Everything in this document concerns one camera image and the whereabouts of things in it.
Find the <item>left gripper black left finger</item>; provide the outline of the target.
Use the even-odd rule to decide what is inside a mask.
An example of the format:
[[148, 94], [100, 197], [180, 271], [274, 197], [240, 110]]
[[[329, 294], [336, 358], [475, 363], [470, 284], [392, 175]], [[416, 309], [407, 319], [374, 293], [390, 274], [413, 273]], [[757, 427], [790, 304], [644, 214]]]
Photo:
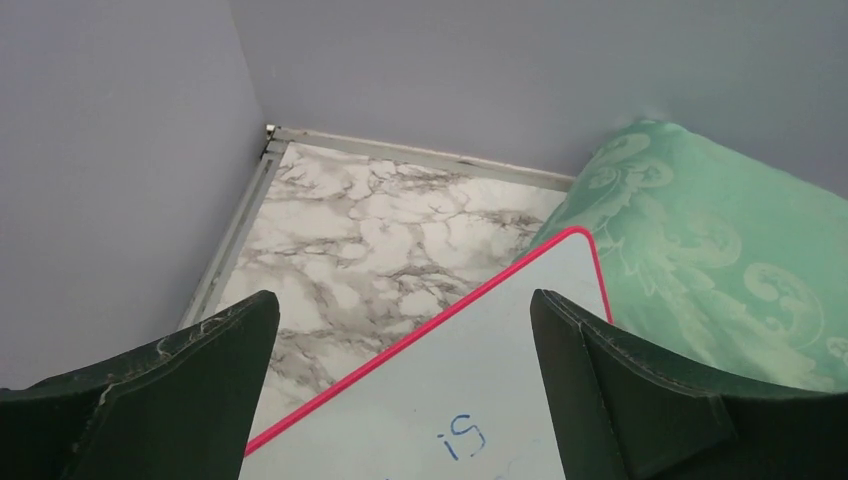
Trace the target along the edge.
[[1, 392], [5, 479], [235, 479], [275, 344], [257, 292], [113, 358]]

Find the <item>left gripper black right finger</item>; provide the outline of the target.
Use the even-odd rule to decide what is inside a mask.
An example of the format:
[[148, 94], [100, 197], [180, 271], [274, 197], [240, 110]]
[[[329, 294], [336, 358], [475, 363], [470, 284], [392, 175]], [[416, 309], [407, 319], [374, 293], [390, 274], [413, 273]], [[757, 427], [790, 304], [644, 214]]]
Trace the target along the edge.
[[569, 479], [843, 479], [847, 397], [718, 370], [537, 290], [532, 332]]

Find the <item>green patterned pillowcase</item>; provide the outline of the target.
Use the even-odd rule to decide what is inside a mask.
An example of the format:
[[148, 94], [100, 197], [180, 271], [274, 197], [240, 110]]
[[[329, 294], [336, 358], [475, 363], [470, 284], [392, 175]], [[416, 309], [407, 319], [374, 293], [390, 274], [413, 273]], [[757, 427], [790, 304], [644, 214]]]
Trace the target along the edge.
[[531, 240], [580, 226], [614, 323], [711, 367], [847, 388], [847, 202], [668, 122], [594, 153]]

